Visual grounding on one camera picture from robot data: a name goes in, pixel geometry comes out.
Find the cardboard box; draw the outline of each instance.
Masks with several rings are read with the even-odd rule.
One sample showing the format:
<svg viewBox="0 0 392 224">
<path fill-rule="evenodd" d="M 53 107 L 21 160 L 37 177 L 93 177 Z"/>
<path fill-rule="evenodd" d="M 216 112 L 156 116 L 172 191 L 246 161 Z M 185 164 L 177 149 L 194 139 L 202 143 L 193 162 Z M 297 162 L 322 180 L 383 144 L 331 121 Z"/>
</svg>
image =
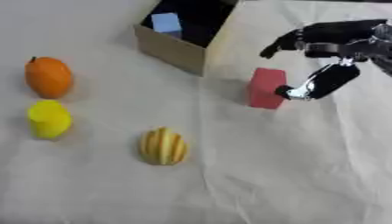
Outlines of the cardboard box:
<svg viewBox="0 0 392 224">
<path fill-rule="evenodd" d="M 140 23 L 135 34 L 141 52 L 157 57 L 187 72 L 202 75 L 207 48 L 239 0 L 162 0 Z M 151 15 L 177 13 L 182 38 L 156 32 Z"/>
</svg>

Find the orange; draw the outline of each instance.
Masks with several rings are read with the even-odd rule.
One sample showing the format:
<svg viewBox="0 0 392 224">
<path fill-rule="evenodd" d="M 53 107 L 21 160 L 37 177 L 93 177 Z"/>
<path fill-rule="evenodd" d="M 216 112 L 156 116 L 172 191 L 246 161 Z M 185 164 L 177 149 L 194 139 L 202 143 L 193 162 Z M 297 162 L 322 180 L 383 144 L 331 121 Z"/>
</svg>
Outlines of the orange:
<svg viewBox="0 0 392 224">
<path fill-rule="evenodd" d="M 33 57 L 24 69 L 27 85 L 42 98 L 60 98 L 74 82 L 71 70 L 59 59 Z"/>
</svg>

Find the red block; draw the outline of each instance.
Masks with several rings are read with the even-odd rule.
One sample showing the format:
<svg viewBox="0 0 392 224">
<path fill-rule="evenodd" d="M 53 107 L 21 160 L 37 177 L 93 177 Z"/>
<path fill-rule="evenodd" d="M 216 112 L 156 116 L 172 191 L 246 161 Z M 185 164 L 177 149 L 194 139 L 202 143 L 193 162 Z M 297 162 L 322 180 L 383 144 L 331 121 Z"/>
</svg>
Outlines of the red block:
<svg viewBox="0 0 392 224">
<path fill-rule="evenodd" d="M 277 109 L 284 98 L 275 94 L 277 87 L 286 85 L 286 72 L 276 69 L 257 68 L 248 86 L 249 106 Z"/>
</svg>

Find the yellow cup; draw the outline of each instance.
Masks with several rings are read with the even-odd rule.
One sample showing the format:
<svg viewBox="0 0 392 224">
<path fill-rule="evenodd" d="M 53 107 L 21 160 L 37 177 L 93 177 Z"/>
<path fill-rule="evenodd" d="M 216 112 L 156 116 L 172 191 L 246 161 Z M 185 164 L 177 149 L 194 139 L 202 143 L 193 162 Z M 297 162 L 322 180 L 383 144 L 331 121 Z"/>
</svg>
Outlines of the yellow cup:
<svg viewBox="0 0 392 224">
<path fill-rule="evenodd" d="M 33 135 L 38 138 L 54 139 L 66 132 L 72 117 L 58 101 L 38 101 L 27 111 Z"/>
</svg>

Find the white table surface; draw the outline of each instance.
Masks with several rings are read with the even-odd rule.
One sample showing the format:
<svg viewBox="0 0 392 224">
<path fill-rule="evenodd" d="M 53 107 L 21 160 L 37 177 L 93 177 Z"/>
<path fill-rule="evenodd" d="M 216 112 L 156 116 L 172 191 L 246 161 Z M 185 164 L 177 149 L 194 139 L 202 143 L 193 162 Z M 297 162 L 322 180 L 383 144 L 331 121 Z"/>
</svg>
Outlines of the white table surface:
<svg viewBox="0 0 392 224">
<path fill-rule="evenodd" d="M 130 25 L 153 0 L 0 2 L 0 223 L 387 224 L 392 221 L 392 79 L 372 64 L 320 101 L 249 108 L 256 67 L 297 85 L 328 60 L 257 57 L 314 22 L 387 18 L 392 4 L 241 3 L 213 43 L 207 77 L 138 52 Z M 61 101 L 73 129 L 31 137 L 24 84 L 31 56 L 64 60 L 75 87 Z M 169 126 L 191 144 L 186 162 L 150 166 L 146 130 Z"/>
</svg>

